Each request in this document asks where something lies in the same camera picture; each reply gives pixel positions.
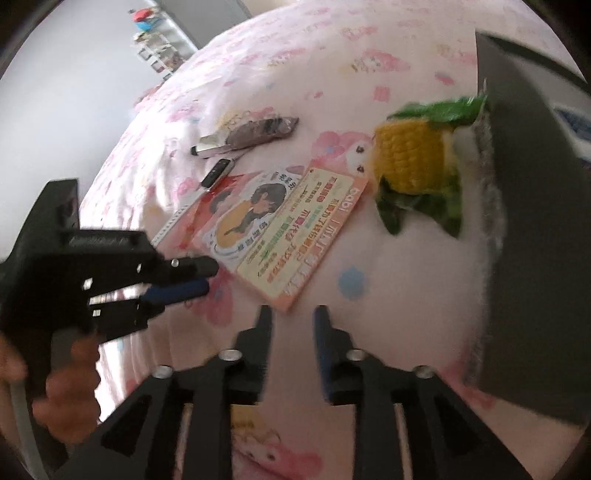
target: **black device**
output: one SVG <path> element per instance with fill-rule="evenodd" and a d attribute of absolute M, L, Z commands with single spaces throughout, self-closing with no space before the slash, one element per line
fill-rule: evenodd
<path fill-rule="evenodd" d="M 201 182 L 202 188 L 211 190 L 233 169 L 234 161 L 229 158 L 222 158 L 213 166 Z"/>
<path fill-rule="evenodd" d="M 81 230 L 77 181 L 46 185 L 0 264 L 0 330 L 29 372 L 22 395 L 14 387 L 12 397 L 29 467 L 38 476 L 51 475 L 68 459 L 66 447 L 31 411 L 32 401 L 45 395 L 54 334 L 75 328 L 111 340 L 145 329 L 166 305 L 207 294 L 207 278 L 218 269 L 209 257 L 165 259 L 145 232 Z M 135 299 L 90 304 L 136 284 L 155 287 Z M 19 415 L 22 404 L 26 411 Z"/>

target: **human hand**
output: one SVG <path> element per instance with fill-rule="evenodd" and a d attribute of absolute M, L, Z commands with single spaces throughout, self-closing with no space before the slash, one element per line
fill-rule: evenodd
<path fill-rule="evenodd" d="M 100 376 L 95 364 L 100 358 L 94 337 L 72 345 L 70 365 L 47 377 L 46 398 L 33 402 L 33 416 L 63 443 L 80 443 L 97 426 L 100 416 L 95 389 Z M 0 334 L 0 381 L 14 383 L 27 377 L 27 366 L 17 350 Z"/>

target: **pink bed sheet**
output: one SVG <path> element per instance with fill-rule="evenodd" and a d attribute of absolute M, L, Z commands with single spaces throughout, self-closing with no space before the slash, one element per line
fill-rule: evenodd
<path fill-rule="evenodd" d="M 211 167 L 189 154 L 199 137 L 276 114 L 300 117 L 295 136 L 256 148 L 235 174 L 315 159 L 363 175 L 373 129 L 389 113 L 408 101 L 476 93 L 475 28 L 576 69 L 519 0 L 301 1 L 218 36 L 143 100 L 84 199 L 82 222 L 154 235 Z M 455 240 L 418 215 L 393 237 L 371 195 L 362 198 L 294 307 L 275 316 L 268 387 L 252 413 L 256 431 L 235 437 L 236 480 L 351 478 L 353 411 L 328 406 L 320 392 L 311 328 L 318 304 L 386 363 L 436 367 L 535 479 L 554 475 L 579 430 L 460 382 L 482 312 L 480 224 L 469 206 L 477 203 L 468 186 L 466 225 Z M 205 299 L 105 346 L 103 413 L 156 365 L 192 367 L 231 345 L 260 303 L 220 273 Z"/>

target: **cartoon character print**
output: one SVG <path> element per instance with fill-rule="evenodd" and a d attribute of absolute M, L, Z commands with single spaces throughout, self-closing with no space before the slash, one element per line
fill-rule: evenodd
<path fill-rule="evenodd" d="M 250 55 L 246 55 L 240 62 L 240 65 L 252 65 L 252 63 L 258 58 L 260 57 L 261 54 L 260 53 L 252 53 Z"/>
<path fill-rule="evenodd" d="M 182 198 L 187 192 L 192 190 L 196 190 L 199 186 L 199 182 L 192 177 L 187 177 L 184 179 L 180 184 L 178 184 L 176 190 L 176 198 L 177 200 Z"/>
<path fill-rule="evenodd" d="M 406 72 L 410 70 L 410 64 L 389 53 L 370 48 L 363 52 L 361 58 L 354 60 L 351 68 L 365 73 Z"/>
<path fill-rule="evenodd" d="M 181 120 L 190 119 L 194 114 L 198 113 L 201 110 L 201 104 L 199 104 L 199 100 L 193 100 L 181 108 L 178 108 L 168 116 L 166 121 L 168 123 L 172 122 L 179 122 Z"/>
<path fill-rule="evenodd" d="M 291 50 L 281 50 L 275 53 L 269 60 L 269 67 L 284 65 L 299 55 L 306 53 L 305 48 L 292 48 Z"/>
<path fill-rule="evenodd" d="M 449 45 L 437 45 L 437 54 L 444 59 L 448 59 L 452 63 L 470 65 L 473 67 L 478 65 L 478 57 L 475 53 L 463 50 L 455 50 Z"/>
<path fill-rule="evenodd" d="M 491 410 L 496 405 L 495 397 L 478 390 L 476 387 L 464 385 L 463 377 L 469 357 L 470 347 L 466 344 L 459 358 L 443 368 L 439 374 L 468 405 L 478 406 L 483 410 Z"/>
<path fill-rule="evenodd" d="M 318 16 L 318 15 L 324 15 L 326 13 L 330 12 L 330 8 L 329 7 L 322 7 L 322 8 L 316 8 L 314 10 L 308 10 L 304 15 L 307 16 Z"/>
<path fill-rule="evenodd" d="M 209 279 L 209 294 L 186 301 L 185 308 L 194 315 L 216 327 L 225 327 L 232 322 L 234 306 L 232 295 L 232 275 L 220 267 L 217 275 Z"/>
<path fill-rule="evenodd" d="M 332 22 L 330 20 L 322 20 L 320 22 L 312 23 L 312 25 L 308 25 L 307 27 L 304 28 L 304 32 L 312 33 L 312 32 L 315 32 L 316 30 L 320 30 L 321 28 L 326 28 L 331 25 L 332 25 Z"/>
<path fill-rule="evenodd" d="M 253 479 L 255 465 L 237 461 L 243 455 L 263 470 L 274 473 L 278 480 L 307 480 L 322 471 L 322 459 L 316 453 L 295 453 L 287 448 L 274 430 L 262 437 L 252 433 L 234 433 L 235 480 Z"/>
<path fill-rule="evenodd" d="M 313 162 L 334 170 L 365 175 L 372 137 L 361 132 L 322 132 L 312 144 Z"/>
<path fill-rule="evenodd" d="M 359 28 L 341 28 L 339 30 L 340 34 L 347 38 L 350 41 L 357 41 L 361 37 L 366 35 L 373 35 L 374 33 L 378 32 L 378 27 L 370 26 L 370 27 L 359 27 Z"/>

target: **cartoon illustration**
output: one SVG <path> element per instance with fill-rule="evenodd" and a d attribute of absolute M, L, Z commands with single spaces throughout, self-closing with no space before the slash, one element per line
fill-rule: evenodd
<path fill-rule="evenodd" d="M 410 70 L 410 64 L 384 51 L 370 48 L 363 52 L 363 56 L 351 64 L 356 72 L 385 73 L 385 72 L 406 72 Z"/>
<path fill-rule="evenodd" d="M 191 118 L 195 113 L 201 110 L 201 105 L 199 104 L 198 100 L 193 100 L 182 107 L 172 111 L 168 118 L 166 119 L 167 122 L 178 122 L 181 120 L 186 120 Z"/>
<path fill-rule="evenodd" d="M 308 25 L 307 27 L 304 28 L 304 32 L 312 33 L 312 32 L 315 32 L 316 30 L 320 30 L 321 28 L 329 27 L 331 25 L 332 25 L 332 22 L 330 20 L 323 20 L 320 22 L 312 23 L 312 25 Z"/>
<path fill-rule="evenodd" d="M 330 12 L 329 7 L 322 7 L 315 10 L 308 10 L 304 15 L 324 15 L 328 12 Z"/>
<path fill-rule="evenodd" d="M 254 62 L 260 56 L 261 56 L 260 53 L 253 53 L 251 55 L 247 55 L 239 62 L 239 64 L 240 65 L 252 65 L 252 62 Z"/>
<path fill-rule="evenodd" d="M 361 132 L 322 132 L 312 144 L 314 163 L 332 170 L 364 176 L 372 137 Z"/>
<path fill-rule="evenodd" d="M 322 459 L 316 453 L 294 453 L 282 442 L 278 433 L 271 430 L 263 436 L 252 433 L 234 433 L 234 479 L 246 480 L 267 478 L 262 475 L 253 476 L 256 465 L 263 470 L 278 475 L 278 480 L 307 480 L 322 471 Z M 255 465 L 242 459 L 244 456 Z"/>
<path fill-rule="evenodd" d="M 448 59 L 452 63 L 460 63 L 464 65 L 476 66 L 478 65 L 478 57 L 475 53 L 454 50 L 449 45 L 437 45 L 437 54 L 444 59 Z"/>
<path fill-rule="evenodd" d="M 435 78 L 444 85 L 455 85 L 456 81 L 445 72 L 435 72 Z"/>
<path fill-rule="evenodd" d="M 185 195 L 187 192 L 196 190 L 199 186 L 199 182 L 192 177 L 184 179 L 177 187 L 176 198 L 177 200 Z"/>
<path fill-rule="evenodd" d="M 275 53 L 269 60 L 269 67 L 284 65 L 294 57 L 306 53 L 305 48 L 292 48 L 291 50 L 281 50 Z"/>
<path fill-rule="evenodd" d="M 255 220 L 275 213 L 287 195 L 281 183 L 259 186 L 250 200 L 244 200 L 230 210 L 218 223 L 216 242 L 220 248 L 230 248 L 250 233 Z"/>
<path fill-rule="evenodd" d="M 385 85 L 378 85 L 374 90 L 374 100 L 376 102 L 389 102 L 392 90 Z"/>
<path fill-rule="evenodd" d="M 374 33 L 377 33 L 378 27 L 341 28 L 339 31 L 344 38 L 356 41 L 365 35 L 373 35 Z"/>

